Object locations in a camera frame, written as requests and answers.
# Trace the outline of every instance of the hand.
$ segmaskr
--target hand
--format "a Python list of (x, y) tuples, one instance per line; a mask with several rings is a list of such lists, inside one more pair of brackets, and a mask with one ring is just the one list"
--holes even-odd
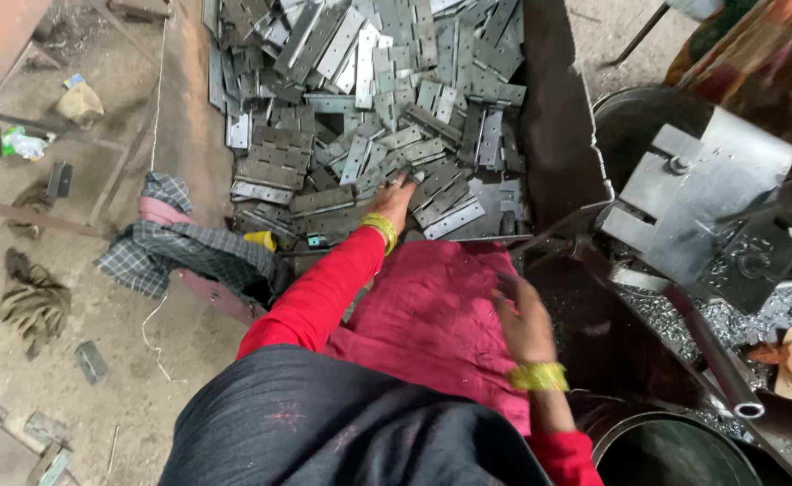
[(404, 220), (408, 217), (408, 201), (414, 194), (416, 184), (408, 178), (408, 173), (398, 171), (386, 182), (381, 182), (378, 195), (369, 204), (369, 213), (385, 216), (396, 229), (396, 235), (404, 230)]
[[(492, 290), (492, 305), (512, 360), (518, 364), (557, 360), (552, 319), (533, 285), (515, 275), (499, 273), (498, 289)], [(515, 313), (508, 299), (515, 302)]]

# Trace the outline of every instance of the black fabric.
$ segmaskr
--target black fabric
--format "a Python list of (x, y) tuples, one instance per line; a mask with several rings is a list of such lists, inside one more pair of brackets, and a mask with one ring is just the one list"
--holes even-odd
[(497, 412), (289, 344), (192, 398), (159, 483), (276, 482), (552, 484)]

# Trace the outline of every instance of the red sleeve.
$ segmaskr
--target red sleeve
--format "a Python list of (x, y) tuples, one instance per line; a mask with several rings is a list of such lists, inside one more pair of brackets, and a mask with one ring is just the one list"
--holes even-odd
[(525, 438), (549, 479), (557, 486), (602, 486), (591, 460), (591, 439), (579, 432)]
[(239, 343), (237, 359), (269, 344), (298, 344), (320, 352), (359, 289), (381, 269), (384, 249), (377, 230), (358, 228), (252, 324)]

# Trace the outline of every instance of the white string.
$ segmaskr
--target white string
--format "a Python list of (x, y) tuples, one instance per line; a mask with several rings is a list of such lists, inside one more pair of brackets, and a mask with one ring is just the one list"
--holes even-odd
[(158, 307), (153, 309), (153, 311), (149, 315), (147, 315), (147, 318), (143, 320), (143, 324), (141, 324), (141, 334), (143, 335), (143, 343), (147, 345), (147, 348), (149, 348), (150, 351), (155, 351), (156, 353), (158, 353), (158, 355), (156, 355), (155, 357), (155, 364), (157, 364), (159, 366), (159, 369), (162, 370), (162, 374), (165, 375), (165, 378), (167, 378), (168, 383), (170, 383), (171, 381), (181, 381), (183, 383), (188, 383), (188, 380), (174, 380), (173, 378), (171, 378), (170, 374), (167, 374), (167, 370), (165, 370), (165, 367), (162, 366), (162, 347), (153, 346), (152, 344), (149, 343), (149, 339), (147, 339), (147, 330), (146, 330), (147, 322), (150, 320), (150, 318), (153, 315), (155, 315), (156, 312), (159, 311), (159, 309), (162, 308), (162, 304), (164, 304), (166, 300), (167, 300), (167, 292), (165, 292), (165, 296), (162, 297), (162, 302), (159, 303)]
[(165, 37), (167, 36), (167, 19), (162, 26), (162, 62), (159, 63), (159, 87), (155, 94), (155, 124), (153, 127), (153, 153), (149, 156), (149, 171), (155, 169), (155, 141), (159, 132), (159, 110), (162, 108), (162, 72), (165, 68)]

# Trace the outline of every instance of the yellow object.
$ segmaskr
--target yellow object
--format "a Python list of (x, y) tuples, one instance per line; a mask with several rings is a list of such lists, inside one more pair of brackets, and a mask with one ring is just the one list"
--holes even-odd
[(510, 386), (517, 390), (557, 390), (566, 392), (570, 385), (563, 377), (566, 369), (557, 361), (519, 365), (510, 370)]
[(274, 252), (276, 250), (276, 243), (273, 242), (273, 234), (270, 231), (258, 231), (256, 233), (247, 233), (243, 235), (243, 239), (258, 243), (260, 246)]
[(393, 227), (392, 221), (388, 220), (386, 216), (380, 213), (369, 213), (363, 216), (363, 219), (359, 221), (359, 226), (377, 227), (384, 232), (387, 237), (387, 247), (386, 250), (384, 250), (384, 256), (389, 255), (396, 246), (398, 234), (396, 234), (396, 228)]

